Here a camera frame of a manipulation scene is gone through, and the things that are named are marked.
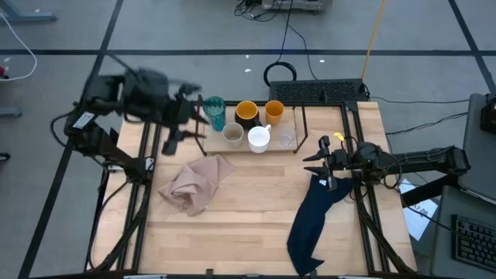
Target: navy towel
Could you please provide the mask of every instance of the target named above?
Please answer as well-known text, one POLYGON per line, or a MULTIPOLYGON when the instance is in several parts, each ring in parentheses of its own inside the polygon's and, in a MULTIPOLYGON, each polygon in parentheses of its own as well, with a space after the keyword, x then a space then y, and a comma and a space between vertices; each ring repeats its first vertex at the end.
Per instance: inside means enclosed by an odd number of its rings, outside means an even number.
POLYGON ((336 180, 338 188, 334 191, 327 191, 327 186, 319 183, 319 177, 312 175, 305 200, 294 217, 288 238, 288 252, 300 277, 324 263, 323 260, 313 259, 312 253, 324 228, 326 212, 351 191, 353 184, 351 178, 337 178, 336 180))

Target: orange mug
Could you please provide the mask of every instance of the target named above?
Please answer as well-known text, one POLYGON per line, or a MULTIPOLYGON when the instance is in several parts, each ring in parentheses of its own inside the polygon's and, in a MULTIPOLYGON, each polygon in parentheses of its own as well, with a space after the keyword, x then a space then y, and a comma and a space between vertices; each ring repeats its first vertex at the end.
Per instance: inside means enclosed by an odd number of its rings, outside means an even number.
POLYGON ((273 100, 265 104, 265 120, 272 126, 279 124, 283 113, 284 105, 281 102, 273 100))

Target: wooden tabletop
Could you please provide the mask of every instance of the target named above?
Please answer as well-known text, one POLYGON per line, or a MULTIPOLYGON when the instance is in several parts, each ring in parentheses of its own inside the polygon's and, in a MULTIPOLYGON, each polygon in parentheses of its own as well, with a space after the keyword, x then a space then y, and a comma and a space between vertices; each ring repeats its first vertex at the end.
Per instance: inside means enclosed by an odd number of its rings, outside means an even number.
MULTIPOLYGON (((359 103, 359 110, 365 140, 387 150, 377 103, 359 103)), ((309 186, 311 174, 303 167, 321 164, 301 160, 317 152, 321 136, 331 138, 329 149, 334 150, 340 146, 333 133, 344 135, 339 108, 307 107, 305 111, 308 138, 297 154, 223 153, 236 169, 221 181, 209 207, 195 217, 187 217, 167 204, 157 189, 186 163, 201 158, 200 149, 193 139, 189 139, 178 145, 173 157, 159 153, 139 272, 204 274, 206 269, 213 268, 215 274, 295 274, 286 241, 309 186)), ((192 123, 186 126, 194 130, 192 123)), ((142 131, 141 125, 123 123, 118 146, 130 156, 137 156, 142 131)), ((167 130, 162 129, 161 140, 166 137, 167 130)), ((152 138, 150 133, 148 155, 152 138)), ((348 171, 336 172, 338 177, 349 175, 348 171)), ((111 174, 106 196, 125 179, 123 173, 111 174)), ((403 261, 416 270, 398 193, 382 185, 377 185, 375 189, 385 237, 403 261)), ((118 193, 102 214, 92 251, 95 264, 101 263, 122 234, 130 190, 131 186, 118 193)), ((313 253, 314 258, 325 261, 318 267, 318 274, 367 274, 356 210, 355 203, 347 197, 327 212, 326 224, 313 253)), ((380 270, 377 242, 371 234, 370 240, 375 267, 380 270)), ((130 267, 134 245, 135 240, 132 239, 127 267, 130 267)))

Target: beige cloth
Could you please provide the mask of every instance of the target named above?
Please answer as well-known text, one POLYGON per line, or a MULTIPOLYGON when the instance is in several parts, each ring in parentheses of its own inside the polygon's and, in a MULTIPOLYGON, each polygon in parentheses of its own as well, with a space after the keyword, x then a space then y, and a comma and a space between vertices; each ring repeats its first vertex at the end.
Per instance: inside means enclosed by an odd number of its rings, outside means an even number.
POLYGON ((186 164, 158 191, 167 202, 193 216, 207 207, 219 182, 233 171, 234 165, 220 155, 204 157, 186 164))

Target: keyboard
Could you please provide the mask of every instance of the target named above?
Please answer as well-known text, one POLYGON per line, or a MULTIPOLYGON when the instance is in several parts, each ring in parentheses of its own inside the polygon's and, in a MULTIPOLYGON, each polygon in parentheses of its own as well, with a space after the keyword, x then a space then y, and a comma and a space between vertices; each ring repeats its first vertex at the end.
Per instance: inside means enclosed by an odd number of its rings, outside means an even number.
POLYGON ((284 103, 325 105, 343 101, 367 101, 360 79, 320 81, 272 81, 270 99, 284 103))
POLYGON ((496 273, 496 226, 452 215, 453 259, 496 273))

